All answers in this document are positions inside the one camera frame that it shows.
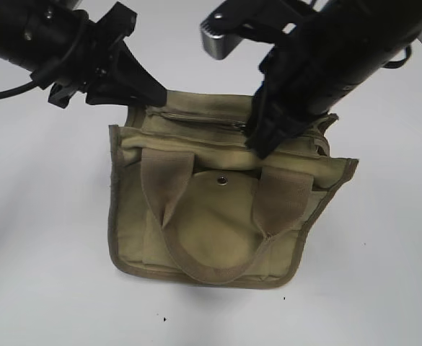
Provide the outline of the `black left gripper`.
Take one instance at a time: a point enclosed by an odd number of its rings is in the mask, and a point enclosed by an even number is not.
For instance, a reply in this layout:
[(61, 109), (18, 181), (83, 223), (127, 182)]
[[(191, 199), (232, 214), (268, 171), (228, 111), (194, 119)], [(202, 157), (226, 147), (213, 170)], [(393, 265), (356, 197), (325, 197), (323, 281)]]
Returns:
[(41, 89), (50, 87), (48, 102), (68, 107), (80, 92), (88, 105), (164, 106), (167, 89), (124, 43), (135, 29), (137, 13), (118, 1), (98, 22), (90, 20), (84, 10), (74, 14), (78, 22), (69, 47), (30, 74)]

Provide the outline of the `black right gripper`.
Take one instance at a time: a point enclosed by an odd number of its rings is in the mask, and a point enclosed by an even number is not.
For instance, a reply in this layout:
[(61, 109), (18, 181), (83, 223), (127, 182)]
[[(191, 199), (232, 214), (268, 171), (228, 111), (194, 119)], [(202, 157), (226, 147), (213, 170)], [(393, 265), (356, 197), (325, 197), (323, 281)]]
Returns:
[(303, 17), (288, 34), (285, 25), (249, 25), (254, 38), (274, 44), (260, 63), (264, 81), (252, 98), (245, 129), (246, 147), (265, 159), (307, 129), (303, 119), (319, 117), (344, 98), (344, 16)]

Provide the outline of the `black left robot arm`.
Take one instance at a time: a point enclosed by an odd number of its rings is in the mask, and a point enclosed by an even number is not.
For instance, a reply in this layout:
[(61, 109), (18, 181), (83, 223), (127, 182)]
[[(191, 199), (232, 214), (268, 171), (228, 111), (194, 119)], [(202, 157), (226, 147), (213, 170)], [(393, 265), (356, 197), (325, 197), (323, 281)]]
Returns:
[(76, 1), (1, 1), (0, 58), (30, 73), (30, 82), (0, 92), (0, 99), (49, 89), (62, 109), (78, 92), (88, 105), (167, 102), (167, 90), (125, 43), (137, 13), (119, 1), (94, 22)]

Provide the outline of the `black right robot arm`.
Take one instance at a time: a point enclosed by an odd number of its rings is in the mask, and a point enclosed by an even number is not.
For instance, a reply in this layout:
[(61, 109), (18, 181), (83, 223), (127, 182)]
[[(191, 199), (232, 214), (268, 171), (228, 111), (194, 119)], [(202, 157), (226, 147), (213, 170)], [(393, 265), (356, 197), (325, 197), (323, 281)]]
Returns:
[(260, 64), (246, 147), (261, 159), (311, 125), (422, 32), (422, 1), (329, 1)]

